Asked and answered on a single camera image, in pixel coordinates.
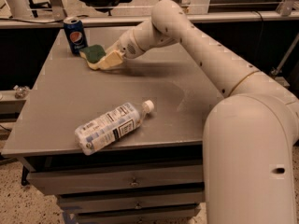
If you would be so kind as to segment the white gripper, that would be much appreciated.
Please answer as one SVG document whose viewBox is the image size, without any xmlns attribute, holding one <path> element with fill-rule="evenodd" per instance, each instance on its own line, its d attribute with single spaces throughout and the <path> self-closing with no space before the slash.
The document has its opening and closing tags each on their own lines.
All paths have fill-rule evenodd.
<svg viewBox="0 0 299 224">
<path fill-rule="evenodd" d="M 122 64 L 122 54 L 127 59 L 137 58 L 152 49 L 154 41 L 155 29 L 152 25 L 133 27 L 121 35 L 118 41 L 105 49 L 107 55 L 99 61 L 97 67 L 101 70 L 108 70 Z"/>
</svg>

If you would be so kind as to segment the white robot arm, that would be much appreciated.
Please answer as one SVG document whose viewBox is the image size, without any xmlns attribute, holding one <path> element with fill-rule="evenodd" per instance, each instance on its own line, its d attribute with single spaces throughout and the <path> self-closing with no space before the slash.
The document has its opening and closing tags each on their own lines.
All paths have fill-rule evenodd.
<svg viewBox="0 0 299 224">
<path fill-rule="evenodd" d="M 171 0 L 158 2 L 99 66 L 108 69 L 171 40 L 223 96 L 203 131 L 207 223 L 297 224 L 292 147 L 299 102 L 290 91 L 197 29 Z"/>
</svg>

